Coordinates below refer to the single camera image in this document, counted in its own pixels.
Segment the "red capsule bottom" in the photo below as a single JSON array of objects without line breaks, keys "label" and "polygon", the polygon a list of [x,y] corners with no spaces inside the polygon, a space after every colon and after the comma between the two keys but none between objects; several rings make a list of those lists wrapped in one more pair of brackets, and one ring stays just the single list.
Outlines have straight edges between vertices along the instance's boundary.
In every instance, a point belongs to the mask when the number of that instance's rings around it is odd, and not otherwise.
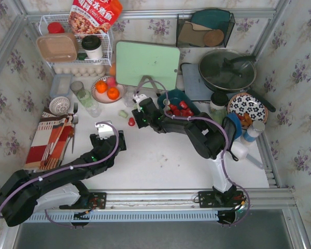
[{"label": "red capsule bottom", "polygon": [[178,109],[178,107],[176,105],[173,105],[173,104],[170,104],[169,107],[170,107],[170,110],[172,110],[172,111]]}]

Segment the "teal plastic storage basket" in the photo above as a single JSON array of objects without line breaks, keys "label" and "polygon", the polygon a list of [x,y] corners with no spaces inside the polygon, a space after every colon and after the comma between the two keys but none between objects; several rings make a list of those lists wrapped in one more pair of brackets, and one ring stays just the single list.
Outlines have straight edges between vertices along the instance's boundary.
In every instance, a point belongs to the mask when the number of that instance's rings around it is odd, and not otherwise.
[{"label": "teal plastic storage basket", "polygon": [[[179,103],[181,101],[185,101],[187,106],[188,106],[187,109],[191,109],[194,112],[194,116],[197,116],[201,113],[200,110],[196,107],[196,105],[187,97],[187,95],[183,91],[178,90],[178,89],[174,89],[174,90],[168,91],[167,93],[162,93],[157,99],[157,104],[159,106],[159,110],[163,111],[164,116],[167,116],[169,118],[171,118],[172,115],[174,115],[174,114],[169,115],[166,113],[167,110],[170,110],[170,107],[169,107],[169,105],[163,104],[164,99],[170,100],[171,104],[176,105],[178,107],[178,110],[185,110],[179,106]],[[174,119],[187,120],[188,117],[182,116],[182,115],[181,116],[175,116],[174,115]]]}]

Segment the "red capsule number two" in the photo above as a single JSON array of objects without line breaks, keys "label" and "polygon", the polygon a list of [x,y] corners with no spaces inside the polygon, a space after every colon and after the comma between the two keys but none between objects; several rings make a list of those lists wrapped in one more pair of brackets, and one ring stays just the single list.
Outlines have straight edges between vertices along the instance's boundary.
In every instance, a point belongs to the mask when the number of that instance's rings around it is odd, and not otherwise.
[{"label": "red capsule number two", "polygon": [[181,102],[179,103],[179,106],[180,106],[182,109],[187,109],[187,108],[188,108],[188,106],[187,106],[187,104],[186,104],[185,101],[181,101]]}]

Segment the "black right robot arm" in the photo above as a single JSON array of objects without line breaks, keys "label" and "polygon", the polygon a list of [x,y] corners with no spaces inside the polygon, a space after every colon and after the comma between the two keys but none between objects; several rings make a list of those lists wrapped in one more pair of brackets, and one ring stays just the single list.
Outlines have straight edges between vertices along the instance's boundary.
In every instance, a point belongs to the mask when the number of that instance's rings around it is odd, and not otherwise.
[{"label": "black right robot arm", "polygon": [[132,111],[139,128],[150,126],[157,133],[187,135],[196,152],[211,160],[213,191],[216,200],[224,205],[235,194],[236,187],[228,180],[224,168],[224,154],[231,150],[236,125],[225,117],[222,124],[213,121],[207,113],[195,115],[190,109],[166,107],[158,109],[152,98],[144,94],[134,97],[137,109]]}]

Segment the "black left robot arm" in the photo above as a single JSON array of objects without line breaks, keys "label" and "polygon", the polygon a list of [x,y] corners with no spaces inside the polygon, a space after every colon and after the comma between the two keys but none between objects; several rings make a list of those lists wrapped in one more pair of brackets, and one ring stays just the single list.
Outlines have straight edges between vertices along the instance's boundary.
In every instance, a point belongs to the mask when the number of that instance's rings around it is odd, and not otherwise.
[{"label": "black left robot arm", "polygon": [[101,140],[90,135],[93,149],[56,169],[31,172],[17,170],[0,188],[0,218],[9,227],[26,221],[42,196],[67,184],[89,179],[114,166],[115,157],[126,150],[124,132]]}]

